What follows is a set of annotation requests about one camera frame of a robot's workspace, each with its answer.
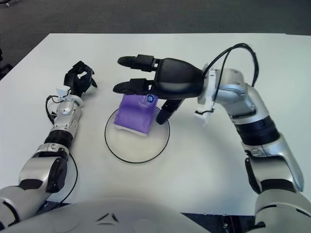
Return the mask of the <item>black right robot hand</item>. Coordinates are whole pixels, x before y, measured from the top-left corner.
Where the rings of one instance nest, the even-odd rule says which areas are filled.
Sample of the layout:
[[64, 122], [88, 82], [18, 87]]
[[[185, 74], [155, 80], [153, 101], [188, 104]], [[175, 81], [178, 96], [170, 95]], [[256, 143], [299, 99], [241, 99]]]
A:
[[130, 79], [114, 86], [113, 92], [125, 95], [155, 95], [166, 102], [156, 117], [162, 125], [173, 115], [182, 102], [201, 95], [203, 71], [192, 64], [174, 59], [157, 59], [150, 55], [124, 56], [118, 64], [145, 72], [155, 72], [153, 80]]

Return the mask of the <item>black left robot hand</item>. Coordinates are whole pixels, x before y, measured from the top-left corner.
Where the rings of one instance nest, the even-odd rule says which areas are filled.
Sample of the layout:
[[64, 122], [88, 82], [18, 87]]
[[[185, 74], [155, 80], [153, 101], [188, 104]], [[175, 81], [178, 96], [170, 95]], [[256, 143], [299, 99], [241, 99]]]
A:
[[90, 86], [98, 87], [92, 78], [94, 74], [92, 68], [84, 62], [79, 61], [65, 74], [64, 85], [70, 87], [71, 95], [81, 97]]

